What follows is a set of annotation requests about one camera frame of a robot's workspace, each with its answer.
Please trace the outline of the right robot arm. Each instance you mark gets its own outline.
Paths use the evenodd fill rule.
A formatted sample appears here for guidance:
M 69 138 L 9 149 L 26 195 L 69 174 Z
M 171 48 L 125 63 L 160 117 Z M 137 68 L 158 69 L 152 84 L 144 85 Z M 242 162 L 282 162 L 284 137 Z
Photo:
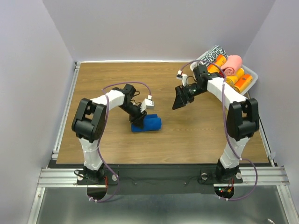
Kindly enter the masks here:
M 206 66 L 198 65 L 193 69 L 194 83 L 187 82 L 188 76 L 181 70 L 177 79 L 182 84 L 175 87 L 173 110 L 192 103 L 197 95 L 210 92 L 222 103 L 224 129 L 227 144 L 217 162 L 215 179 L 226 182 L 238 173 L 242 152 L 255 132 L 259 129 L 258 102 L 236 92 L 218 72 L 208 72 Z

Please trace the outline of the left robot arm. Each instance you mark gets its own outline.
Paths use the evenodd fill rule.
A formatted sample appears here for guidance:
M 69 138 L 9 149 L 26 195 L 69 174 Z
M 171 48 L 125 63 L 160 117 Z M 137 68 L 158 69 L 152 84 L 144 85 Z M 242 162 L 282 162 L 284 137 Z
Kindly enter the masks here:
M 99 155 L 99 144 L 110 110 L 119 107 L 129 115 L 132 125 L 144 127 L 146 109 L 153 107 L 154 103 L 151 95 L 142 103 L 136 103 L 134 97 L 137 92 L 133 85 L 126 84 L 124 88 L 114 87 L 100 97 L 81 99 L 71 126 L 84 154 L 83 172 L 77 174 L 78 177 L 88 179 L 94 184 L 103 181 L 105 171 L 103 159 Z

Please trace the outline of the blue towel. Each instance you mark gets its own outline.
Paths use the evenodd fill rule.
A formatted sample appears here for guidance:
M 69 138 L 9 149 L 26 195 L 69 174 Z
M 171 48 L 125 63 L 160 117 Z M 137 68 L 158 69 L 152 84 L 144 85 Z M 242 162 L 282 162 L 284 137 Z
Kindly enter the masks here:
M 143 120 L 143 128 L 131 125 L 131 132 L 158 131 L 162 127 L 162 120 L 157 114 L 148 114 Z

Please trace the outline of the pink towel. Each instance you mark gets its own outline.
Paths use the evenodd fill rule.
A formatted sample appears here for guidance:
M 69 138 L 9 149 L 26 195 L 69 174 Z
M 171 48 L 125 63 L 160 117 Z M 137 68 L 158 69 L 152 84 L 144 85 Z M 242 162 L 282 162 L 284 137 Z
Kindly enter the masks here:
M 230 55 L 227 61 L 221 66 L 225 76 L 233 76 L 242 66 L 242 58 L 238 55 Z

